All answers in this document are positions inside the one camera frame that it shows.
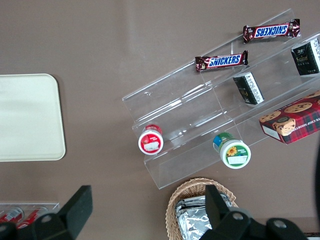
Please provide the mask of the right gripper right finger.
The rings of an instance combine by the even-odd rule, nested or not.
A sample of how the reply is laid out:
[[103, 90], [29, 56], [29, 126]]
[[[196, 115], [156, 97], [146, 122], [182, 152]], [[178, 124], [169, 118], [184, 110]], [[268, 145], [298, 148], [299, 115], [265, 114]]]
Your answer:
[[205, 210], [212, 229], [202, 240], [247, 240], [251, 218], [241, 208], [228, 207], [215, 185], [205, 187]]

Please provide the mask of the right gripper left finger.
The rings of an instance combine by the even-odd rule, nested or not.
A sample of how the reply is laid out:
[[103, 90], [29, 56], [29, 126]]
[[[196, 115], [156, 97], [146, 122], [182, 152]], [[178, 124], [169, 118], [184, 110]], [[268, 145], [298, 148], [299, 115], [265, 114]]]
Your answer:
[[93, 212], [92, 187], [81, 186], [57, 213], [38, 218], [31, 225], [34, 240], [75, 240]]

